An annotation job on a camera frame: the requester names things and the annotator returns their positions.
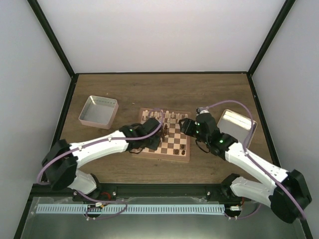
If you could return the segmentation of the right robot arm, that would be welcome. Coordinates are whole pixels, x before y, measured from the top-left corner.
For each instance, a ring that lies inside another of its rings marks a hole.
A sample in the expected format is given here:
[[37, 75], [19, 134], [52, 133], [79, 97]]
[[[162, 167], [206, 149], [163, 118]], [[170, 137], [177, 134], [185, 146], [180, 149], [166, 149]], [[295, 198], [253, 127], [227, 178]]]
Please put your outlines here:
[[236, 177], [221, 188], [224, 199], [232, 201], [238, 196], [254, 200], [271, 208], [279, 219], [289, 224], [306, 218], [305, 208], [312, 198], [301, 172], [285, 170], [247, 150], [236, 138], [221, 132], [208, 111], [202, 111], [196, 119], [181, 119], [179, 126], [183, 134], [204, 143], [207, 153], [240, 167], [257, 179], [254, 182]]

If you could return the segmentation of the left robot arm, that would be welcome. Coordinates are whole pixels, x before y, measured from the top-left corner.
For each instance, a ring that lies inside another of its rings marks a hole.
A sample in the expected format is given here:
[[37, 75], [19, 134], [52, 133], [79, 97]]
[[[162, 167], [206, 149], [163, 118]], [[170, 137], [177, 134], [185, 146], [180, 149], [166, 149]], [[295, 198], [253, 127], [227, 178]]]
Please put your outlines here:
[[53, 191], [66, 188], [84, 194], [90, 201], [97, 201], [102, 187], [92, 173], [80, 170], [85, 164], [115, 153], [133, 149], [156, 150], [160, 143], [162, 122], [149, 118], [144, 123], [125, 125], [113, 133], [80, 143], [58, 140], [42, 161], [44, 174]]

